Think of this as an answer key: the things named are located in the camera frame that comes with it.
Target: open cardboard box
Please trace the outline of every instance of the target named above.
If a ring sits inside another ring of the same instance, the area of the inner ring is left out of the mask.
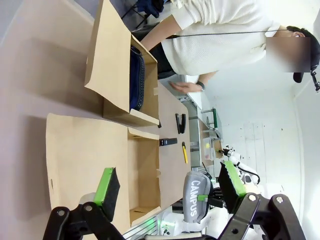
[[[104,169],[113,167],[120,190],[112,224],[122,234],[161,210],[158,135],[111,121],[49,114],[46,164],[52,209],[75,209],[82,196],[96,192]]]
[[[144,101],[140,111],[131,109],[130,46],[138,48],[145,62]],[[85,73],[85,87],[104,97],[103,117],[131,126],[159,124],[156,59],[134,38],[109,0],[100,0]]]

